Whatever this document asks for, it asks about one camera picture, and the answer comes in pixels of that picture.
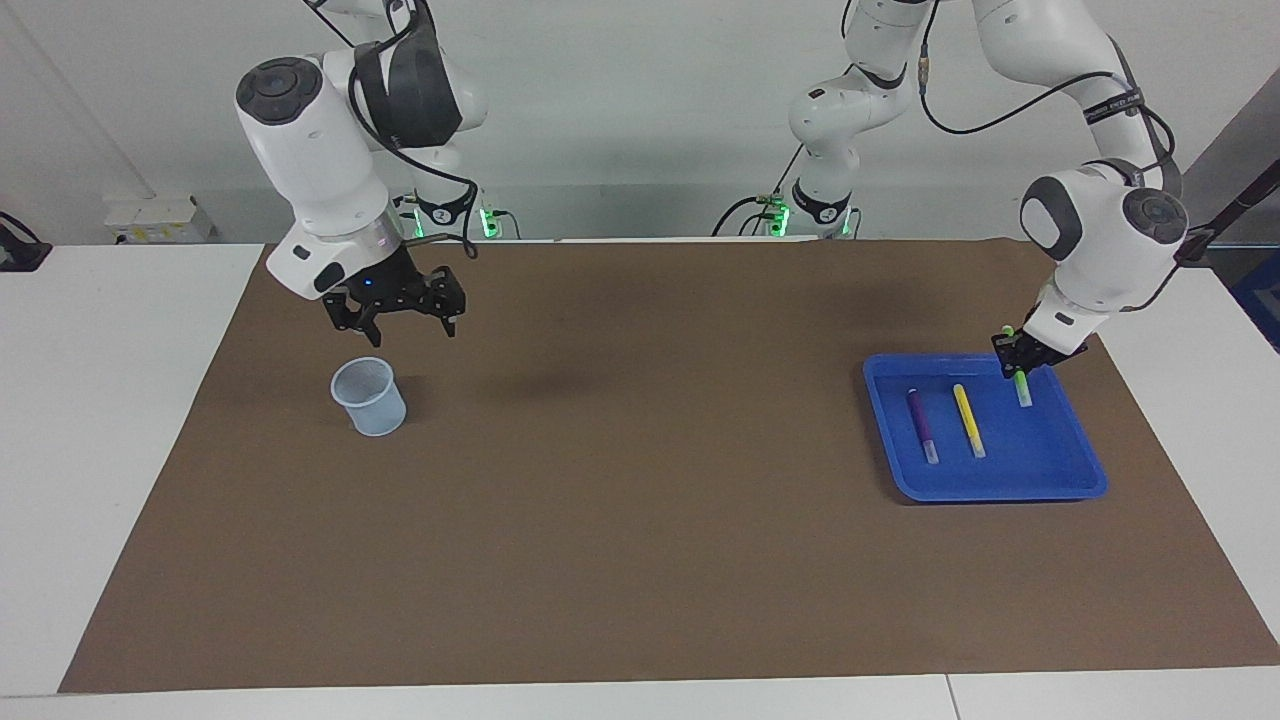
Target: white table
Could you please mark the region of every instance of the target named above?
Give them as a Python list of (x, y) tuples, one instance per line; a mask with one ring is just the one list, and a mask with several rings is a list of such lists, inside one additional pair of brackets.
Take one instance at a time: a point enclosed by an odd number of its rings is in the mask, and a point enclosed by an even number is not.
[[(0, 719), (1275, 717), (1280, 667), (51, 696), (260, 246), (59, 247), (0, 275)], [(1102, 333), (1272, 634), (1280, 357), (1208, 270)]]

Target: electrical outlet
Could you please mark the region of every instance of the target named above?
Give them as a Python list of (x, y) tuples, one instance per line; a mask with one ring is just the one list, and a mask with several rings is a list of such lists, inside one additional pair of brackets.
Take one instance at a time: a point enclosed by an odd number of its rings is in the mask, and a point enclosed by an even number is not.
[(109, 201), (104, 222), (116, 245), (202, 243), (216, 229), (191, 196)]

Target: black cable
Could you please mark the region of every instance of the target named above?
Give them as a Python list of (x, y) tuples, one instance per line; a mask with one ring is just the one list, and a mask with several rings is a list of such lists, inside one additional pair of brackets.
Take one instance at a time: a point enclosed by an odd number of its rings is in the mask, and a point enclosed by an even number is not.
[(494, 218), (511, 218), (512, 224), (516, 225), (516, 240), (525, 240), (525, 236), (520, 233), (520, 218), (516, 217), (511, 210), (494, 210)]
[(1165, 138), (1169, 140), (1167, 146), (1161, 149), (1162, 152), (1156, 152), (1156, 161), (1155, 163), (1147, 165), (1146, 168), (1138, 168), (1139, 173), (1146, 173), (1147, 170), (1155, 170), (1156, 168), (1164, 165), (1169, 160), (1172, 160), (1172, 158), (1174, 158), (1174, 149), (1178, 147), (1178, 138), (1174, 137), (1174, 128), (1169, 127), (1169, 123), (1166, 123), (1165, 118), (1161, 118), (1158, 113), (1156, 113), (1155, 110), (1152, 110), (1151, 108), (1148, 108), (1146, 105), (1138, 105), (1138, 111), (1140, 111), (1148, 119), (1151, 119), (1157, 126), (1160, 126), (1160, 129), (1165, 131)]
[(993, 119), (991, 122), (986, 122), (986, 123), (982, 123), (980, 126), (974, 126), (972, 128), (952, 128), (952, 127), (948, 127), (948, 126), (943, 124), (941, 120), (938, 120), (933, 115), (933, 110), (929, 109), (929, 101), (927, 99), (928, 86), (929, 86), (929, 69), (928, 69), (929, 68), (929, 35), (933, 32), (933, 20), (937, 19), (937, 17), (938, 17), (938, 5), (940, 5), (940, 3), (941, 3), (941, 0), (933, 0), (933, 9), (929, 12), (929, 22), (925, 23), (925, 26), (924, 26), (924, 37), (920, 40), (920, 63), (919, 63), (919, 78), (918, 79), (919, 79), (919, 85), (920, 85), (920, 108), (924, 110), (924, 115), (927, 118), (929, 118), (929, 122), (933, 123), (933, 127), (941, 129), (942, 132), (946, 132), (946, 133), (950, 133), (950, 135), (973, 135), (975, 132), (982, 132), (984, 129), (993, 128), (993, 127), (998, 126), (1000, 123), (1004, 123), (1005, 120), (1009, 120), (1010, 118), (1014, 118), (1015, 115), (1019, 115), (1019, 114), (1029, 110), (1032, 106), (1034, 106), (1034, 105), (1037, 105), (1037, 104), (1047, 100), (1055, 92), (1060, 92), (1062, 90), (1066, 90), (1068, 87), (1071, 87), (1073, 85), (1075, 85), (1078, 82), (1084, 82), (1087, 79), (1093, 79), (1093, 78), (1100, 78), (1100, 77), (1108, 77), (1108, 78), (1115, 79), (1115, 73), (1110, 73), (1110, 72), (1106, 72), (1106, 70), (1094, 70), (1092, 73), (1083, 73), (1083, 74), (1075, 76), (1074, 78), (1071, 78), (1069, 81), (1060, 82), (1060, 83), (1055, 85), (1053, 87), (1046, 90), (1044, 92), (1041, 92), (1036, 97), (1028, 100), (1027, 102), (1023, 102), (1018, 108), (1014, 108), (1012, 110), (1005, 113), (1004, 115), (1000, 115), (998, 118), (996, 118), (996, 119)]
[(31, 232), (31, 228), (23, 224), (23, 222), (19, 220), (18, 218), (14, 218), (13, 215), (5, 213), (4, 210), (0, 210), (0, 219), (4, 219), (4, 222), (27, 233), (27, 237), (29, 237), (35, 242), (40, 242), (40, 237), (37, 237), (36, 233)]
[(845, 14), (840, 17), (840, 37), (849, 37), (849, 9), (854, 6), (854, 0), (845, 0)]
[(324, 5), (326, 1), (328, 0), (319, 0), (319, 1), (302, 0), (302, 4), (306, 5), (307, 8), (310, 8), (311, 12), (315, 13), (315, 15), (317, 18), (320, 18), (320, 22), (323, 22), (324, 24), (329, 26), (329, 29), (332, 29), (334, 32), (334, 35), (337, 35), (338, 37), (340, 37), (342, 41), (347, 44), (347, 47), (355, 47), (356, 44), (352, 42), (349, 37), (347, 37), (346, 35), (343, 35), (343, 32), (340, 29), (338, 29), (338, 26), (333, 24), (333, 20), (330, 20), (329, 18), (326, 18), (325, 14), (320, 12), (320, 5)]
[(716, 223), (716, 229), (712, 231), (712, 237), (718, 237), (719, 236), (721, 228), (724, 227), (724, 223), (728, 222), (730, 217), (733, 213), (737, 213), (740, 208), (745, 208), (745, 206), (750, 205), (751, 202), (755, 202), (755, 200), (756, 199), (755, 199), (754, 195), (750, 196), (750, 197), (744, 197), (744, 199), (739, 200), (737, 202), (735, 202), (732, 206), (730, 206), (728, 210), (724, 210), (724, 214), (721, 215), (719, 222)]
[(769, 214), (768, 213), (758, 213), (755, 215), (751, 215), (750, 218), (742, 220), (742, 227), (737, 228), (737, 236), (739, 237), (745, 237), (746, 236), (746, 225), (751, 220), (756, 220), (755, 227), (759, 228), (760, 227), (759, 220), (768, 220), (768, 219), (769, 219)]
[(1146, 310), (1147, 307), (1151, 307), (1151, 304), (1155, 302), (1156, 299), (1160, 297), (1160, 295), (1162, 292), (1165, 292), (1165, 288), (1169, 287), (1169, 281), (1174, 279), (1174, 274), (1176, 274), (1178, 270), (1180, 270), (1181, 268), (1183, 268), (1181, 263), (1175, 264), (1174, 269), (1169, 270), (1169, 274), (1165, 275), (1165, 281), (1162, 283), (1160, 283), (1160, 287), (1156, 288), (1156, 292), (1146, 302), (1143, 302), (1142, 305), (1139, 305), (1137, 307), (1121, 307), (1120, 311), (1121, 313), (1139, 313), (1142, 310)]

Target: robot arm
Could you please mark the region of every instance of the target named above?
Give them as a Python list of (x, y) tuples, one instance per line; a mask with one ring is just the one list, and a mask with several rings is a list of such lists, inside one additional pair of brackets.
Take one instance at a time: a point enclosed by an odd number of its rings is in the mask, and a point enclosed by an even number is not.
[(1023, 197), (1023, 229), (1057, 269), (1023, 329), (992, 338), (1011, 377), (1083, 351), (1110, 316), (1146, 305), (1176, 266), (1188, 222), (1156, 115), (1080, 0), (974, 0), (974, 15), (987, 61), (1010, 79), (1059, 87), (1108, 73), (1064, 88), (1101, 158), (1038, 178)]
[[(329, 53), (321, 61), (262, 63), (236, 94), (250, 145), (296, 219), (268, 269), (297, 295), (323, 297), (337, 329), (361, 332), (375, 347), (380, 313), (434, 315), (452, 337), (466, 310), (449, 268), (422, 275), (413, 266), (367, 145), (376, 133), (393, 152), (412, 152), (447, 143), (468, 122), (463, 111), (471, 127), (483, 122), (479, 96), (451, 85), (425, 3), (415, 0), (413, 9), (392, 41)], [(452, 192), (462, 184), (474, 199), (475, 183), (456, 179)]]
[[(808, 151), (791, 191), (795, 217), (819, 236), (838, 234), (847, 217), (858, 172), (854, 137), (905, 110), (913, 94), (906, 64), (938, 1), (860, 0), (847, 28), (850, 72), (792, 104), (791, 128)], [(1071, 96), (1101, 155), (1037, 179), (1023, 200), (1023, 228), (1059, 266), (1025, 327), (993, 338), (1011, 377), (1082, 351), (1107, 318), (1147, 301), (1175, 266), (1187, 213), (1171, 149), (1157, 138), (1120, 49), (1082, 0), (973, 0), (973, 8), (992, 68)], [(923, 51), (918, 82), (923, 99)]]
[(800, 177), (791, 187), (796, 225), (819, 237), (841, 233), (858, 179), (854, 138), (896, 119), (911, 104), (915, 86), (906, 64), (928, 9), (925, 0), (860, 0), (845, 38), (849, 70), (791, 104), (791, 132), (805, 147)]

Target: plastic cup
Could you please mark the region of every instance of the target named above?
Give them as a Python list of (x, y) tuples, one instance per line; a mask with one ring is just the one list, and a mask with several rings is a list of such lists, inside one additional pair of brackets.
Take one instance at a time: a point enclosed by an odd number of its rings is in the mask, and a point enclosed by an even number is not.
[(362, 436), (381, 437), (404, 421), (404, 398), (396, 387), (396, 373), (380, 357), (357, 357), (338, 368), (329, 393)]

